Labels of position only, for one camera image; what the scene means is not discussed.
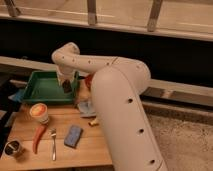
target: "plastic tray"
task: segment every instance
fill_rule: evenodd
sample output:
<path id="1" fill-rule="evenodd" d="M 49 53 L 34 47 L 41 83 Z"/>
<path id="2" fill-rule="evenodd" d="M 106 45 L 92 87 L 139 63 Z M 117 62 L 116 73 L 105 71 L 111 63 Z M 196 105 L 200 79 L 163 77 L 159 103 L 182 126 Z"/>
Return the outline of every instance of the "plastic tray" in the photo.
<path id="1" fill-rule="evenodd" d="M 79 87 L 79 74 L 75 73 L 75 79 L 71 83 L 72 92 L 64 93 L 63 88 L 59 86 L 56 72 L 34 71 L 28 81 L 22 102 L 28 104 L 73 104 L 76 97 L 76 91 Z"/>

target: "floor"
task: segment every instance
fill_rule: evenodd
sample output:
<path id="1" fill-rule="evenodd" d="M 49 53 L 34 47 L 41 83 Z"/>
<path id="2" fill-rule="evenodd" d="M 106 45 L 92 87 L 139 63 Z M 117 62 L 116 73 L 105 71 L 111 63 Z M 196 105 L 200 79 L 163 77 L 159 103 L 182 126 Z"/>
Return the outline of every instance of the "floor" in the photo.
<path id="1" fill-rule="evenodd" d="M 151 102 L 143 102 L 143 105 L 169 171 L 212 171 L 212 111 Z M 113 167 L 64 171 L 113 171 Z"/>

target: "black dot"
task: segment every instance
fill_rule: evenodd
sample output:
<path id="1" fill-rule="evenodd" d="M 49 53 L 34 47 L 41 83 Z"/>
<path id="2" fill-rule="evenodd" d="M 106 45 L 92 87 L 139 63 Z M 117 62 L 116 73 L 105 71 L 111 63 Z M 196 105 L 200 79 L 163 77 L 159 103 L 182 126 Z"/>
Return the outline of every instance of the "black dot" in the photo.
<path id="1" fill-rule="evenodd" d="M 138 133 L 139 133 L 139 134 L 142 134 L 143 132 L 144 132 L 144 129 L 139 129 L 139 130 L 138 130 Z"/>
<path id="2" fill-rule="evenodd" d="M 133 99 L 128 99 L 128 103 L 132 103 L 133 102 Z"/>
<path id="3" fill-rule="evenodd" d="M 151 160 L 149 163 L 150 163 L 150 164 L 154 164 L 154 163 L 155 163 L 155 160 Z"/>

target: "orange cup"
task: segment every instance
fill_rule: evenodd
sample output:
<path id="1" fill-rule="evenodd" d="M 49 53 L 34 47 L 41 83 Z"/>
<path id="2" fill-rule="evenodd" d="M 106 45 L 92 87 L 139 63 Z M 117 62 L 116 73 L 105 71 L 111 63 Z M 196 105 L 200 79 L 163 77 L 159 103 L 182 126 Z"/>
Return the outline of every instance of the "orange cup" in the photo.
<path id="1" fill-rule="evenodd" d="M 44 103 L 37 103 L 30 109 L 30 116 L 32 116 L 37 122 L 46 124 L 49 122 L 49 116 L 47 113 L 47 105 Z"/>

